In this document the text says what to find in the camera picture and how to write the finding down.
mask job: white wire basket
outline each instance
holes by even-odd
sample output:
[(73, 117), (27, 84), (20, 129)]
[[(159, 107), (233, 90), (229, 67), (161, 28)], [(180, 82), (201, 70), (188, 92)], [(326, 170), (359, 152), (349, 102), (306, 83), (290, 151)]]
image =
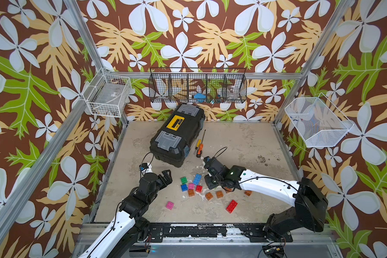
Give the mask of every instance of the white wire basket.
[(121, 117), (131, 88), (129, 77), (102, 75), (86, 99), (90, 113), (98, 116)]
[[(335, 107), (334, 112), (320, 97), (325, 95), (298, 97), (285, 108), (286, 114), (307, 148), (334, 147), (354, 126), (354, 123), (332, 101), (325, 97), (327, 102)], [(346, 121), (340, 120), (336, 115), (336, 113), (339, 114), (338, 112), (346, 118)]]

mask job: black wire basket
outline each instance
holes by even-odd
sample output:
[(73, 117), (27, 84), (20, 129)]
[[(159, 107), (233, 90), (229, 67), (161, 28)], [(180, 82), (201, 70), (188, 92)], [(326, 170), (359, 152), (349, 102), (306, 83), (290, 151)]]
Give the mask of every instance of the black wire basket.
[(201, 68), (205, 71), (184, 72), (188, 69), (190, 68), (181, 67), (183, 72), (172, 72), (170, 68), (151, 67), (150, 101), (243, 103), (246, 100), (247, 80), (244, 68), (231, 69), (233, 72), (227, 72), (223, 68)]

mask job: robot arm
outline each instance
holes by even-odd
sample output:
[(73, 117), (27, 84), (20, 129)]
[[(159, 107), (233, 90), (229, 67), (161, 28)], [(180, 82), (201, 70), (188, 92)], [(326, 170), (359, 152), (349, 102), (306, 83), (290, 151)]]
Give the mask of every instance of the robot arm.
[(158, 191), (172, 183), (172, 177), (170, 170), (164, 170), (163, 176), (158, 176), (144, 164), (145, 167), (140, 168), (144, 176), (139, 180), (139, 186), (119, 203), (119, 211), (113, 220), (80, 258), (121, 257), (131, 245), (147, 237), (149, 221), (142, 215), (155, 200)]
[(292, 207), (279, 214), (271, 214), (264, 226), (264, 236), (280, 241), (290, 230), (305, 227), (314, 232), (324, 229), (328, 201), (309, 179), (300, 182), (286, 181), (255, 173), (240, 166), (227, 168), (215, 157), (204, 158), (204, 168), (209, 175), (205, 183), (209, 189), (222, 186), (226, 189), (243, 189), (260, 192), (277, 198)]

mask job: yellow label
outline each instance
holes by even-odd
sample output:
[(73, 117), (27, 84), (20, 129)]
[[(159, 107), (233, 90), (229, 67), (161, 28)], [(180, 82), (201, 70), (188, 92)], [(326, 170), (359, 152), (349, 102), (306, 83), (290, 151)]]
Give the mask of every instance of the yellow label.
[(181, 116), (174, 116), (172, 120), (169, 122), (169, 124), (166, 126), (166, 128), (172, 129), (172, 130), (178, 130), (179, 126), (182, 124), (185, 118)]

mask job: yellow screwdriver handle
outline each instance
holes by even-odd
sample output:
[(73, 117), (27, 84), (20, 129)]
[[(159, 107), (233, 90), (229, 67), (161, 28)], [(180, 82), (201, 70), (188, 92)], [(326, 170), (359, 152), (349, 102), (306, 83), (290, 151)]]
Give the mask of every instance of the yellow screwdriver handle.
[(198, 143), (196, 144), (195, 149), (198, 149), (199, 145), (201, 145), (201, 139), (198, 139)]

